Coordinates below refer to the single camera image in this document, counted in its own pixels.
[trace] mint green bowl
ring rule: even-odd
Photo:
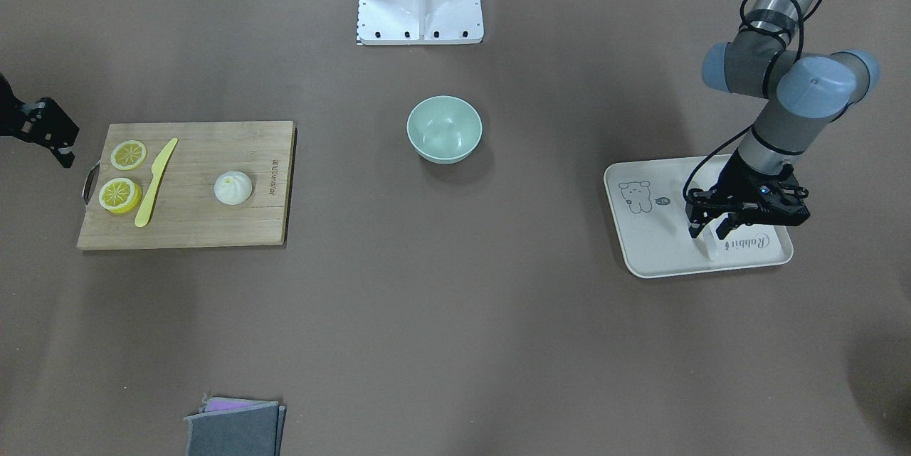
[[[408,116],[408,139],[421,157],[436,164],[454,164],[481,141],[481,116],[456,97],[431,97]]]

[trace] lemon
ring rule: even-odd
[[[120,171],[136,168],[146,160],[146,145],[136,139],[118,144],[111,152],[111,164]]]
[[[139,186],[124,177],[107,181],[98,191],[98,203],[115,215],[132,211],[141,199],[142,190]]]

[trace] yellow knife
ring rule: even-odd
[[[152,209],[155,207],[155,197],[159,193],[159,184],[162,183],[162,175],[165,173],[170,154],[172,154],[176,145],[177,138],[172,138],[159,153],[159,156],[155,158],[155,161],[152,162],[152,184],[149,184],[149,190],[146,190],[145,196],[142,197],[142,203],[139,204],[139,213],[136,213],[136,226],[149,225]]]

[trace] gray cloth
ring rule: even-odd
[[[278,456],[285,408],[275,401],[186,417],[186,456]]]

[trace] wooden cutting board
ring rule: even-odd
[[[98,203],[98,189],[127,177],[143,193],[152,162],[171,138],[177,147],[162,175],[149,225],[137,228],[139,209],[112,215]],[[95,190],[85,209],[77,247],[83,250],[205,248],[205,246],[282,245],[288,223],[294,160],[294,122],[114,123],[107,130]],[[146,144],[145,161],[120,171],[111,151],[127,139]],[[218,175],[243,171],[253,194],[238,206],[215,198]]]

